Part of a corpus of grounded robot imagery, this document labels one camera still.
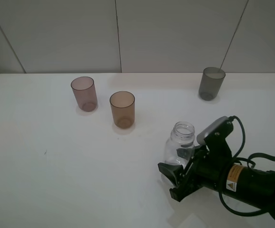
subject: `bottle opening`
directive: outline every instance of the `bottle opening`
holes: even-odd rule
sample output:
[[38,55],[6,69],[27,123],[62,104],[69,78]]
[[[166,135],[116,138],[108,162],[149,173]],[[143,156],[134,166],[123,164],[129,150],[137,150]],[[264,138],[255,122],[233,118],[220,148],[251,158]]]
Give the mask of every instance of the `bottle opening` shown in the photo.
[[174,131],[177,136],[188,138],[194,135],[194,126],[188,122],[178,122],[174,125]]

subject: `black cable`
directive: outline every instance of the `black cable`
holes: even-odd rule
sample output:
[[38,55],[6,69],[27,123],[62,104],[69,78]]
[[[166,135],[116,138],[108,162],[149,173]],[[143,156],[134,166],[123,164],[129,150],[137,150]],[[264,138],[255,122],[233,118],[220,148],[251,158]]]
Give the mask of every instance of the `black cable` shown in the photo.
[[259,175],[267,175],[267,173],[265,173],[265,172],[259,172],[259,171],[255,170],[255,169],[253,169],[255,167],[254,165],[252,165],[251,167],[249,166],[249,163],[252,164],[254,162],[254,161],[251,160],[253,158],[265,158],[265,159],[268,159],[270,161],[275,162],[275,156],[271,156],[271,155],[265,154],[265,153],[253,153],[253,154],[251,154],[248,157],[248,159],[247,159],[247,167],[248,167],[248,169],[250,171],[255,172],[255,173],[259,174]]
[[247,165],[249,163],[252,164],[251,168],[254,168],[256,166],[256,163],[254,161],[247,159],[247,158],[237,158],[235,163],[239,163],[240,165],[242,165],[241,161],[247,162]]
[[[235,161],[237,161],[237,156],[241,153],[241,151],[243,150],[243,147],[245,145],[245,140],[246,140],[246,135],[245,135],[245,129],[244,129],[244,126],[241,122],[241,120],[237,117],[237,116],[231,116],[229,117],[229,119],[231,121],[233,121],[234,119],[236,119],[238,121],[238,123],[240,124],[241,126],[241,129],[242,129],[242,135],[243,135],[243,140],[242,140],[242,145],[241,147],[238,149],[238,151],[236,152],[236,154],[233,156],[233,158],[231,159],[231,161],[228,163],[228,165],[226,165],[224,171],[222,172],[221,174],[221,178],[220,178],[220,182],[218,183],[218,196],[219,196],[219,199],[221,201],[221,203],[223,204],[223,206],[229,210],[231,213],[235,214],[235,215],[239,215],[239,216],[244,216],[244,217],[251,217],[251,216],[257,216],[257,215],[262,215],[262,214],[265,214],[267,212],[269,212],[271,209],[274,209],[275,208],[275,201],[268,205],[267,207],[261,209],[261,210],[257,210],[257,211],[253,211],[253,212],[240,212],[240,211],[236,211],[236,210],[233,210],[232,208],[230,208],[226,202],[224,201],[223,199],[223,195],[222,195],[222,191],[223,191],[223,187],[226,183],[226,177],[228,175],[228,170],[230,169],[230,167],[233,165],[233,163]],[[247,159],[247,163],[251,163],[251,160],[250,160],[250,157]]]

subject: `plastic cup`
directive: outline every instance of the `plastic cup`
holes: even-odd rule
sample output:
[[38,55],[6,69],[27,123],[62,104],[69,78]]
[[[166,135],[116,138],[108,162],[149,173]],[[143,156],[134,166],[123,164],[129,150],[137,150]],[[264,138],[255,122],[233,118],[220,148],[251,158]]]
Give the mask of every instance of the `plastic cup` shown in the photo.
[[91,112],[97,107],[97,96],[94,80],[90,77],[78,77],[71,83],[78,107]]
[[135,97],[130,92],[120,91],[110,97],[114,123],[119,128],[129,128],[135,121]]
[[199,96],[205,101],[216,98],[225,76],[226,73],[220,68],[207,67],[204,69],[199,86]]

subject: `clear plastic bottle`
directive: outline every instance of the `clear plastic bottle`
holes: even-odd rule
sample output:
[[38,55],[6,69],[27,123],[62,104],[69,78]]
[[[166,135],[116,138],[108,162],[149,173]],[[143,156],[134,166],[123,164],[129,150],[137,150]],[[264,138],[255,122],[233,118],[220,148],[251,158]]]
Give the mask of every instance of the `clear plastic bottle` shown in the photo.
[[178,122],[166,142],[164,159],[166,164],[186,167],[194,155],[194,127],[188,122]]

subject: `yellow warning sticker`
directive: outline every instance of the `yellow warning sticker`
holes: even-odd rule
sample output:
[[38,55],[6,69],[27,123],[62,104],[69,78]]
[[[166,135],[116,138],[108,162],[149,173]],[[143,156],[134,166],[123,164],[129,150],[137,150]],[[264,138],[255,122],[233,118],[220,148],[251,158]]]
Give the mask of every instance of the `yellow warning sticker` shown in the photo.
[[227,176],[226,189],[231,191],[237,191],[237,180],[243,168],[244,167],[242,165],[232,166]]

